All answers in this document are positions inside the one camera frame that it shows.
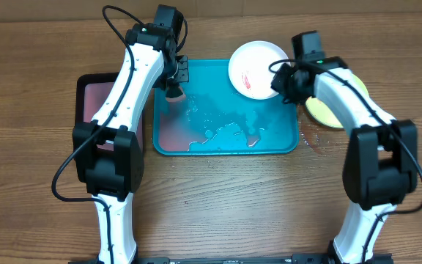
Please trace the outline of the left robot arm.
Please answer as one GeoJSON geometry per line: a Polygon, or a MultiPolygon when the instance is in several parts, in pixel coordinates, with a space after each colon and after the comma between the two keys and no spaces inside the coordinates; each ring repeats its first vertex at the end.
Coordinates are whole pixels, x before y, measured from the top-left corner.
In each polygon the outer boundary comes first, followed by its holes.
{"type": "Polygon", "coordinates": [[[144,158],[137,131],[152,89],[170,100],[185,94],[180,83],[184,56],[183,22],[136,24],[122,37],[125,58],[105,102],[88,122],[73,129],[73,153],[78,179],[97,208],[100,252],[97,263],[132,263],[136,255],[132,201],[143,173],[144,158]]]}

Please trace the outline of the white plate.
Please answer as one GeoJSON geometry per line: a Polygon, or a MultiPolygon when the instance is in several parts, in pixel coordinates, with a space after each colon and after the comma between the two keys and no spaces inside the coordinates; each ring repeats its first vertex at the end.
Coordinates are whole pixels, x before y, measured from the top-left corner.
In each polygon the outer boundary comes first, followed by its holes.
{"type": "Polygon", "coordinates": [[[269,66],[287,58],[286,53],[273,43],[262,40],[246,43],[229,60],[229,79],[234,88],[247,98],[273,98],[278,92],[271,88],[274,73],[269,70],[269,66]]]}

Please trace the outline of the yellow-green plate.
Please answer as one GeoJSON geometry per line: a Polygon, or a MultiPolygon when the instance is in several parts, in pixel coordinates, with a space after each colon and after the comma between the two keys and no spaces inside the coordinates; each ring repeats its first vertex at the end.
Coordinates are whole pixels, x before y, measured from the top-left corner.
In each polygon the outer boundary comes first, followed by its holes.
{"type": "Polygon", "coordinates": [[[316,77],[314,92],[315,97],[306,101],[309,114],[323,125],[343,128],[347,135],[368,114],[359,97],[327,73],[316,77]]]}

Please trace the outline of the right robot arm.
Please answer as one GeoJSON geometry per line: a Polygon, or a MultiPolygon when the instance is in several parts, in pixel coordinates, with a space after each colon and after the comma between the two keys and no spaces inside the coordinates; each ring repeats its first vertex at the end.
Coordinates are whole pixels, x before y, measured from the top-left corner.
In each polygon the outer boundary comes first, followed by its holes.
{"type": "Polygon", "coordinates": [[[317,98],[349,137],[342,181],[349,207],[326,263],[376,263],[375,241],[398,205],[422,180],[418,134],[410,120],[398,121],[365,95],[338,57],[313,62],[282,59],[269,66],[273,90],[286,103],[317,98]]]}

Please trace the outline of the green and white sponge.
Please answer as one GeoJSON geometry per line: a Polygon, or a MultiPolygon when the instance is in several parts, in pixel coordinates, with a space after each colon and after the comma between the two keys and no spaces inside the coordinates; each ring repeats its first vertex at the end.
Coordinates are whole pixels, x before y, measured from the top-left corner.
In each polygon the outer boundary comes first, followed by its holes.
{"type": "Polygon", "coordinates": [[[176,102],[180,102],[180,101],[182,101],[182,100],[184,100],[184,99],[186,99],[186,94],[183,92],[183,96],[181,97],[181,98],[176,98],[176,95],[175,95],[175,97],[174,98],[166,98],[166,100],[169,102],[169,103],[176,103],[176,102]]]}

